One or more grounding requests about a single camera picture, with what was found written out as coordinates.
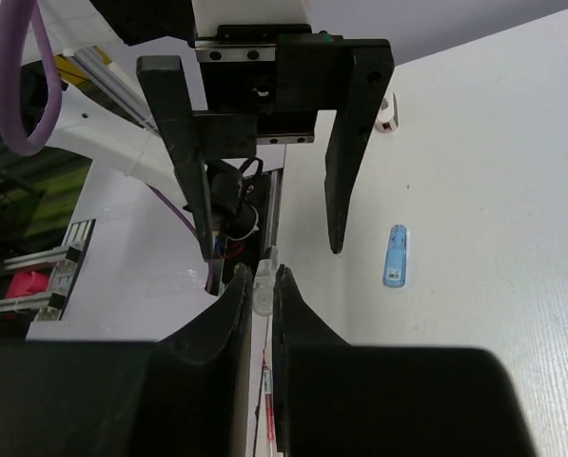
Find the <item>blue correction tape dispenser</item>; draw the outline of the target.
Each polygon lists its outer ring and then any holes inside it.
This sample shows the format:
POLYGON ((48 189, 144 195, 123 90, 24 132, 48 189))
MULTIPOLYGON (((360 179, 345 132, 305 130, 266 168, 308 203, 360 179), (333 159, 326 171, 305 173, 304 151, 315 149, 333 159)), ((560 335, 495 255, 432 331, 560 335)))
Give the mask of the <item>blue correction tape dispenser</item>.
POLYGON ((394 225, 389 233, 384 258, 382 282, 388 288, 403 288, 406 283, 408 229, 394 225))

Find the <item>red pen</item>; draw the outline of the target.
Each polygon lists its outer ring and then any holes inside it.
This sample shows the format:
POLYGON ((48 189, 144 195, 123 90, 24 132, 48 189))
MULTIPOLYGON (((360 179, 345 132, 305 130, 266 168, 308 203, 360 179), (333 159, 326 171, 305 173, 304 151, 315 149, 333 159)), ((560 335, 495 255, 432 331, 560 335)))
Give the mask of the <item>red pen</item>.
POLYGON ((265 425, 265 455, 279 456, 276 444, 273 371, 272 371, 272 315, 274 309, 274 288, 278 270, 278 250, 269 246, 264 258, 258 263, 253 283, 253 311, 265 318, 265 331, 262 342, 262 374, 261 374, 261 413, 265 425))

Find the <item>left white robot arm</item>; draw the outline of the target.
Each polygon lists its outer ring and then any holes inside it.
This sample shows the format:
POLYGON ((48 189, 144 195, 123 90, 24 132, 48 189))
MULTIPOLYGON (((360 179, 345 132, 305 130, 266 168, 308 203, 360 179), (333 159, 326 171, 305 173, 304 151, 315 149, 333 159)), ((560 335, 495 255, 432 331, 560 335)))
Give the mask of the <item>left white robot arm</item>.
POLYGON ((335 119, 325 152, 331 250, 343 249, 351 195, 393 76, 384 38, 316 30, 304 1, 0 1, 0 140, 29 156, 76 152, 158 189, 193 219, 202 255, 218 229, 244 234, 233 159, 261 145, 312 142, 318 115, 335 119), (99 86, 99 49, 136 50, 120 118, 67 88, 57 56, 99 86))

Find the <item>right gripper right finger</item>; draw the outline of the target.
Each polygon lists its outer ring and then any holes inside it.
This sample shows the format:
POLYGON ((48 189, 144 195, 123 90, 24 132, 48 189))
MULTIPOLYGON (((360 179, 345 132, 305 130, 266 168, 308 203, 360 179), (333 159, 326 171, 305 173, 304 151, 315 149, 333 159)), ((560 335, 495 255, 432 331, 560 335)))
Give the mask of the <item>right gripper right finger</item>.
POLYGON ((279 267, 272 337, 276 443, 286 456, 354 453, 353 347, 304 300, 279 267))

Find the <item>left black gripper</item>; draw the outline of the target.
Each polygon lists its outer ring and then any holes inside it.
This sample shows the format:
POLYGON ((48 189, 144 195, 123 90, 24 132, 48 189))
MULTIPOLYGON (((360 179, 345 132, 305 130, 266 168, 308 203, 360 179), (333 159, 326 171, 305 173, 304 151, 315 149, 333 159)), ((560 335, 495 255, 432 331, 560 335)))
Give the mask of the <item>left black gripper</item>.
MULTIPOLYGON (((308 25, 222 26, 196 40, 212 159, 252 157, 261 143, 308 143, 321 111, 336 113, 325 154, 329 245, 343 250, 352 191, 395 61, 386 39, 348 40, 308 25)), ((136 75, 193 216, 213 255, 205 160, 177 55, 141 56, 136 75)))

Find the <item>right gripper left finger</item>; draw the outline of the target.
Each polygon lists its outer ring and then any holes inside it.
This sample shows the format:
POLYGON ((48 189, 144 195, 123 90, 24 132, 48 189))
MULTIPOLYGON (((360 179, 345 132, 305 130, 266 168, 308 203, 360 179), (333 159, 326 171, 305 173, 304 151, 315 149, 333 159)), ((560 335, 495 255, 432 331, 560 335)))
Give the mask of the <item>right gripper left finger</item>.
POLYGON ((165 340, 166 430, 174 456, 245 454, 251 346, 251 269, 165 340))

